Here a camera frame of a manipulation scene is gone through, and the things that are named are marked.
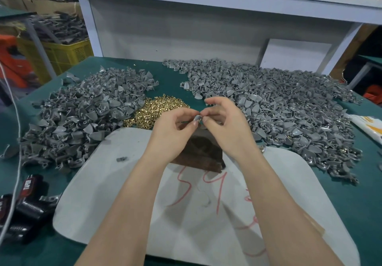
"person's right arm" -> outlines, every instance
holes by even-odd
[[[241,168],[271,265],[343,265],[263,157],[241,110],[225,97],[205,102],[217,104],[201,112],[203,124]]]

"forearm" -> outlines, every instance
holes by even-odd
[[[238,163],[272,265],[342,265],[259,150]]]
[[[143,265],[165,166],[146,156],[137,162],[76,266]]]

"red label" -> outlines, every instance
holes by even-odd
[[[26,198],[32,193],[34,180],[35,178],[31,177],[24,182],[24,185],[22,186],[22,190],[19,195],[19,199]]]
[[[0,221],[7,215],[8,199],[0,199]]]

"hand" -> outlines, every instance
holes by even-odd
[[[190,108],[177,108],[162,113],[154,124],[144,155],[154,162],[171,162],[186,146],[188,139],[198,128],[193,121],[199,112]]]
[[[211,97],[204,101],[209,105],[216,104],[202,110],[200,115],[203,116],[204,126],[224,152],[238,161],[246,154],[259,151],[244,114],[231,100],[226,97]]]

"person's left hand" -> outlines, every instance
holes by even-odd
[[[188,139],[198,128],[193,121],[199,112],[190,108],[177,108],[162,113],[154,124],[149,143],[144,152],[147,158],[163,162],[171,162],[186,146]]]

